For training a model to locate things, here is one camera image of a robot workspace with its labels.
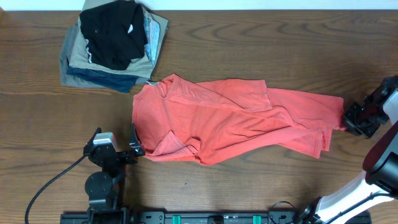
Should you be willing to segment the coral red t-shirt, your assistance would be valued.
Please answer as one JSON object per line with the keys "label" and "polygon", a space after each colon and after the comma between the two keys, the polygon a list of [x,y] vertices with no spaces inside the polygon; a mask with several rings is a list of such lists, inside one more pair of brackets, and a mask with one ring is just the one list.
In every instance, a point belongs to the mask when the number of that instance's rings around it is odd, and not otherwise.
{"label": "coral red t-shirt", "polygon": [[264,80],[192,83],[170,75],[134,96],[145,157],[213,165],[263,146],[317,158],[342,129],[343,99],[269,88]]}

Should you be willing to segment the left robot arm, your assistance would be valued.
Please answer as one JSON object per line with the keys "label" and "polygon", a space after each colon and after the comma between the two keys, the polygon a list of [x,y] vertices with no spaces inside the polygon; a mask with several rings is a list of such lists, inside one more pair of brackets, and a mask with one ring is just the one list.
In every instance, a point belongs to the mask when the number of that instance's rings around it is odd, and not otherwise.
{"label": "left robot arm", "polygon": [[89,223],[137,222],[134,212],[118,202],[126,166],[136,164],[138,158],[145,155],[134,124],[131,124],[129,147],[128,151],[118,152],[114,134],[104,133],[98,128],[83,148],[83,154],[101,168],[85,182],[85,192],[89,196]]}

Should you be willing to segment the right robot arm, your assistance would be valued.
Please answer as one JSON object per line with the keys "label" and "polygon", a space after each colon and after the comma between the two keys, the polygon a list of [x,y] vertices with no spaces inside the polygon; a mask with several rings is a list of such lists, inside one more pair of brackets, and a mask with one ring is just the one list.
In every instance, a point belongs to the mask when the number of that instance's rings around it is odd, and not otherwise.
{"label": "right robot arm", "polygon": [[392,126],[368,152],[359,175],[313,201],[296,223],[346,223],[377,204],[397,199],[397,77],[383,79],[364,97],[363,105],[353,103],[346,110],[343,120],[349,131],[368,139],[381,125]]}

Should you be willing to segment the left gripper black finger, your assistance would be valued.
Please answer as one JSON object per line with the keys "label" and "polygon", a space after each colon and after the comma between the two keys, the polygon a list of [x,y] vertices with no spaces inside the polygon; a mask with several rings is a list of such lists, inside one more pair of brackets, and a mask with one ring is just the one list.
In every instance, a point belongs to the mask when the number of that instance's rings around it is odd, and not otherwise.
{"label": "left gripper black finger", "polygon": [[129,146],[136,157],[144,156],[146,153],[141,146],[141,141],[137,136],[134,123],[131,123],[131,133],[129,138]]}
{"label": "left gripper black finger", "polygon": [[88,141],[88,145],[93,145],[94,138],[95,138],[95,136],[96,136],[98,133],[101,133],[101,128],[100,128],[100,127],[98,127],[98,128],[96,129],[96,131],[94,132],[94,134],[92,135],[92,137],[91,137],[90,140]]}

